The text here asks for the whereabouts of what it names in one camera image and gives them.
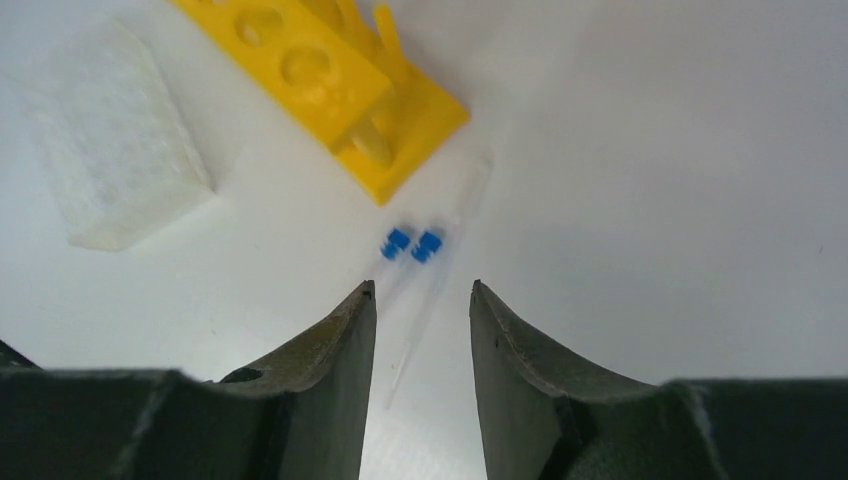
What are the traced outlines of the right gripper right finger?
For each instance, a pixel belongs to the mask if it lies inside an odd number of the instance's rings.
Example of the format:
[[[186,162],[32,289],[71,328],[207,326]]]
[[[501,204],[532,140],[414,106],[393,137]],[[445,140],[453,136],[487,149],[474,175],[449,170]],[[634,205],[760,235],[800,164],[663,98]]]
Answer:
[[[535,328],[476,281],[470,336],[491,479],[843,479],[847,382],[650,385]]]

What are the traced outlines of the yellow test tube rack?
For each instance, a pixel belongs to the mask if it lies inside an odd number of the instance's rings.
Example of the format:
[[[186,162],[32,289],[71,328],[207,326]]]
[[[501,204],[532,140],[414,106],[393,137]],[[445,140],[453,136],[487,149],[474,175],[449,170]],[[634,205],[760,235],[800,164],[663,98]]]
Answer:
[[[378,205],[471,118],[411,63],[390,8],[353,1],[177,1],[177,7]]]

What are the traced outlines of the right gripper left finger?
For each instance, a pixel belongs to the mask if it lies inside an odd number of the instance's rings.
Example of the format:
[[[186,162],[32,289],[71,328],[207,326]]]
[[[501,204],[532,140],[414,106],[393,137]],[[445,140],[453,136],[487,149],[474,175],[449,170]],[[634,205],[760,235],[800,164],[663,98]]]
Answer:
[[[43,369],[1,348],[5,479],[355,479],[375,285],[219,381],[178,370]]]

